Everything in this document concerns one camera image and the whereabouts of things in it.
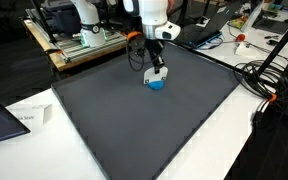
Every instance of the white label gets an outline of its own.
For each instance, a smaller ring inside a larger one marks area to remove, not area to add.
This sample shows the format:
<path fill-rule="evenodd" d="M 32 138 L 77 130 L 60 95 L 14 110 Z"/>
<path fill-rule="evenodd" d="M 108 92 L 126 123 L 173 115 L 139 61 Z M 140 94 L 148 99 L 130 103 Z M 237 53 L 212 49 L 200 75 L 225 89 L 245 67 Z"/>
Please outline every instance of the white label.
<path fill-rule="evenodd" d="M 217 13 L 221 13 L 221 12 L 225 11 L 225 9 L 226 9 L 226 7 L 222 7 L 220 9 L 218 9 Z"/>

